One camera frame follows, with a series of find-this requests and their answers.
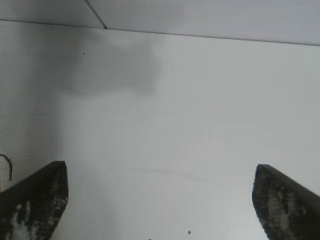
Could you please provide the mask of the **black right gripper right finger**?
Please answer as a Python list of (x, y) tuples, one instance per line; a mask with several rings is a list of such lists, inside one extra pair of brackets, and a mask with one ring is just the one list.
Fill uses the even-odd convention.
[(256, 167), (252, 203), (270, 240), (318, 240), (320, 197), (268, 164)]

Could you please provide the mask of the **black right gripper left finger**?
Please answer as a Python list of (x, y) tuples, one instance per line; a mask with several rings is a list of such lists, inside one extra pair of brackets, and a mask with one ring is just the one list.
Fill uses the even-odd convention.
[(49, 240), (69, 200), (64, 161), (53, 161), (0, 194), (2, 240)]

